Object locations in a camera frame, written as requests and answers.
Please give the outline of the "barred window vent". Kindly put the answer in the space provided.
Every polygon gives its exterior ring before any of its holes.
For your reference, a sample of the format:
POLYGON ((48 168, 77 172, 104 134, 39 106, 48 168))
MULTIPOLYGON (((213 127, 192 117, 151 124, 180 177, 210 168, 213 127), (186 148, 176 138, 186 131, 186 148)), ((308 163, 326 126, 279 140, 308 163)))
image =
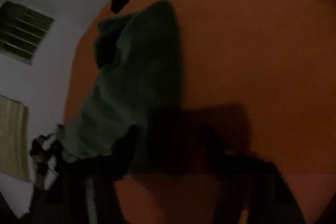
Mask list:
POLYGON ((1 54, 31 65, 54 19, 23 5, 1 5, 1 54))

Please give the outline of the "beige curtain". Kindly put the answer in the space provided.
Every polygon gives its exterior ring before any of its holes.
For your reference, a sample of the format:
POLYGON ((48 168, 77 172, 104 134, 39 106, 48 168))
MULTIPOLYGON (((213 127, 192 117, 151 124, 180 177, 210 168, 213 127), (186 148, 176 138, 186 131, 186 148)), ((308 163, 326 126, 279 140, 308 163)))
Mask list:
POLYGON ((0 99, 0 160, 1 173, 30 181, 27 161, 27 124, 29 108, 21 102, 1 96, 0 99))

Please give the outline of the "dark green knit garment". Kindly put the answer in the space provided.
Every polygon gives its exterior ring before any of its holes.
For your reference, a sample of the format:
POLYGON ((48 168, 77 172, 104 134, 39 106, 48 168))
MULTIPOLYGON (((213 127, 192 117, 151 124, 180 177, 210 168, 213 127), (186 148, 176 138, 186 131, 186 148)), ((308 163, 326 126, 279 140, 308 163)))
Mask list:
POLYGON ((126 174, 209 173, 243 169, 249 141, 238 103, 182 108, 182 53, 174 9, 159 1, 99 23, 98 75, 80 114, 58 133, 68 164, 126 174))

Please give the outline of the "orange plush bed blanket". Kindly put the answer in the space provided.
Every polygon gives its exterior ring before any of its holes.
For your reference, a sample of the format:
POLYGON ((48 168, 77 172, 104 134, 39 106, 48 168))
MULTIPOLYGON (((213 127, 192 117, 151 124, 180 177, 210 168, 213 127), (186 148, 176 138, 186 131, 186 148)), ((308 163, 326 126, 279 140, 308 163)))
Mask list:
POLYGON ((64 120, 78 117, 98 67, 100 22, 166 1, 182 53, 182 108, 238 103, 246 166, 224 176, 85 169, 97 222, 335 223, 335 0, 130 0, 106 3, 76 47, 64 120))

